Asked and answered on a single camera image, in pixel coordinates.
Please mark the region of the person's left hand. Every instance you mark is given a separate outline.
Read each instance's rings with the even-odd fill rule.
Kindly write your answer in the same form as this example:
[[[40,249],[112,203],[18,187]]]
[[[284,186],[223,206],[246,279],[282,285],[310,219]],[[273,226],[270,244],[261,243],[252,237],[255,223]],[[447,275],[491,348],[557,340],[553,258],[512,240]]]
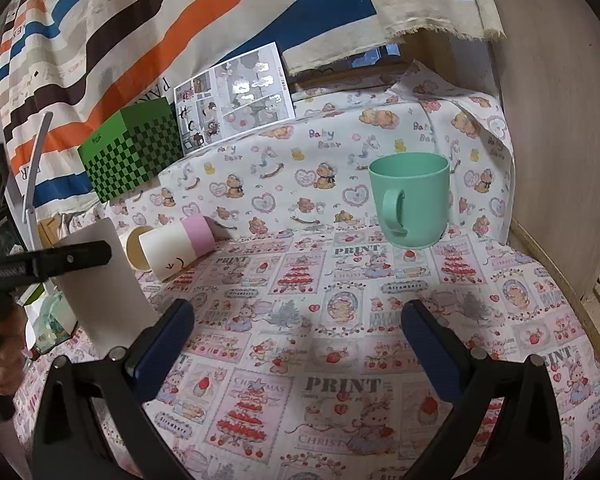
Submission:
[[[26,322],[18,304],[13,304],[0,321],[0,396],[12,396],[22,384]]]

